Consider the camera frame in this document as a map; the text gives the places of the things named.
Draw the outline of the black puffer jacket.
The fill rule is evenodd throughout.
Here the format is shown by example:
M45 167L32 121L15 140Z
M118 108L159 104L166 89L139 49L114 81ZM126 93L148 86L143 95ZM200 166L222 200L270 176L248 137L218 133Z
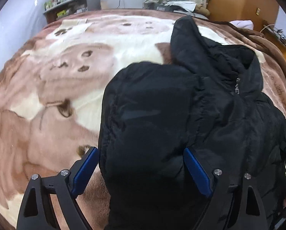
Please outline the black puffer jacket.
M99 167L110 194L106 229L193 229L207 198L183 159L194 150L240 186L248 173L272 227L286 205L286 118L263 92L258 58L178 19L172 63L133 63L102 101Z

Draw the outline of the black box under curtain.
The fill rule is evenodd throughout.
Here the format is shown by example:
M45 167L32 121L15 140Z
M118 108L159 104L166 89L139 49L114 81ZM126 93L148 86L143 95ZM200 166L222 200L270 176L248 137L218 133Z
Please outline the black box under curtain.
M185 11L183 8L180 6L175 6L175 5L163 5L159 3L144 3L144 9L149 9L149 10L158 10L162 12L174 12L174 11Z

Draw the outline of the orange wooden wardrobe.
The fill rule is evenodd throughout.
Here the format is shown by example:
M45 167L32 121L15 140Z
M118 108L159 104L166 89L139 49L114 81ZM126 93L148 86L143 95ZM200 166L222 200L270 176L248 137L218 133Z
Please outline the orange wooden wardrobe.
M251 20L254 30L264 23L274 24L279 12L276 0L209 0L207 9L212 21Z

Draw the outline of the white pillow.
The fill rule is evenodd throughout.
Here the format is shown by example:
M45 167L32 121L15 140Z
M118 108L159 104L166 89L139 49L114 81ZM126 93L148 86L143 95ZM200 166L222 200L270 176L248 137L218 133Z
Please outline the white pillow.
M234 21L230 21L230 23L233 24L237 28L249 29L249 30L254 29L254 24L251 20L234 20Z

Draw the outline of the dark wooden shelf unit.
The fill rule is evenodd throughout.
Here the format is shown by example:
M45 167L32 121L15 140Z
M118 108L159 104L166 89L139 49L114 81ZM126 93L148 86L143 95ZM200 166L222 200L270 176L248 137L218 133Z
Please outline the dark wooden shelf unit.
M82 12L89 12L87 10L86 0L66 0L49 8L43 14L47 24L50 24L68 15Z

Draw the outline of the brown plush teddy bear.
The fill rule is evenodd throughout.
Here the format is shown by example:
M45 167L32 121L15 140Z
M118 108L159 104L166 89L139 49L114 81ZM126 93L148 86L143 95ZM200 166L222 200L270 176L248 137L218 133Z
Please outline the brown plush teddy bear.
M200 15L203 15L205 17L209 17L209 15L210 15L209 10L206 9L203 5L199 5L199 4L196 5L194 12L196 14L200 14Z

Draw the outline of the brown cream plush blanket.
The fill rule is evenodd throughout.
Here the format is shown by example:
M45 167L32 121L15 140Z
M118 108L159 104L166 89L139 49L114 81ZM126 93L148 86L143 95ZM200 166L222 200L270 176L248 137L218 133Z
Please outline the brown cream plush blanket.
M72 16L45 27L5 64L0 72L0 229L17 229L33 174L56 176L90 147L99 151L107 85L133 63L171 64L173 28L182 17L191 16L128 9ZM203 37L255 52L262 90L286 118L286 61L278 48L252 30L193 20ZM70 229L57 196L50 197L60 229ZM76 201L91 229L106 229L110 194L99 161ZM268 229L286 229L286 207Z

